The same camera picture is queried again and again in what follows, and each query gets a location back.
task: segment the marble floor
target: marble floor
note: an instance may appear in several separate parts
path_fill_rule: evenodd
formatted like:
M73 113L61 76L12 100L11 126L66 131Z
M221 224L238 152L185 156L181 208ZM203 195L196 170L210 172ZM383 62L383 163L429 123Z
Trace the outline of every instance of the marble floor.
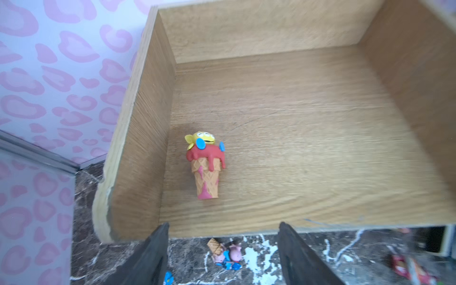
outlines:
M91 222L91 205L102 164L80 171L76 178L73 221L72 285L95 285L112 274L134 252L140 242L100 245ZM431 256L420 248L425 229L414 229L415 257L445 285L456 285L452 259ZM390 256L404 250L403 234L392 230L304 233L306 243L334 270L347 285L410 284L391 270ZM171 239L168 246L168 269L175 285L284 285L276 235L218 238L220 242L240 242L243 268L224 270L212 263L208 238Z

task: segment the waffle cone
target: waffle cone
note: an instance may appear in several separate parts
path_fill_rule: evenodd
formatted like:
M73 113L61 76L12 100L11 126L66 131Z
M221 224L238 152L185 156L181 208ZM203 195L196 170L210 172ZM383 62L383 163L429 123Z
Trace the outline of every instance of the waffle cone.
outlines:
M209 171L207 158L192 160L192 172L195 175L198 199L218 198L218 174L220 170L219 158L214 158L214 171Z
M221 255L222 252L223 252L223 247L222 247L222 245L221 245L217 240L215 240L215 238L211 238L211 239L207 242L207 246L208 246L209 249L211 250L212 254Z

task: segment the toy figure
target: toy figure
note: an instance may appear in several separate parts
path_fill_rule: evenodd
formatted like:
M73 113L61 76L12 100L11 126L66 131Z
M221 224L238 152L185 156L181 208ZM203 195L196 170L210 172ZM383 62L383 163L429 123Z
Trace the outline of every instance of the toy figure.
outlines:
M214 135L203 131L186 135L185 140L189 144L187 160L192 163L198 199L218 198L218 174L225 168L223 142L217 147Z
M226 270L239 270L242 265L239 261L242 259L241 246L232 244L229 250L214 238L210 239L207 246L212 252L212 260L215 265L222 266Z

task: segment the metal frame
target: metal frame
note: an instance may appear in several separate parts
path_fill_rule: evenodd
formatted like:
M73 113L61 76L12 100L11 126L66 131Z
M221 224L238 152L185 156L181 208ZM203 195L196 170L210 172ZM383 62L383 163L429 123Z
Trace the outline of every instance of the metal frame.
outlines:
M4 131L0 131L0 150L35 164L71 175L75 175L80 170L79 164Z

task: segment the blue toy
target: blue toy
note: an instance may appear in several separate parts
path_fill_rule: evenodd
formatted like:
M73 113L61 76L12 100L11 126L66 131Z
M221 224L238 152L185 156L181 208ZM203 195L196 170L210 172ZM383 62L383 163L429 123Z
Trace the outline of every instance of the blue toy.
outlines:
M242 268L242 265L239 262L231 261L229 257L229 250L223 252L225 260L223 262L216 262L215 265L222 266L226 270L239 270Z

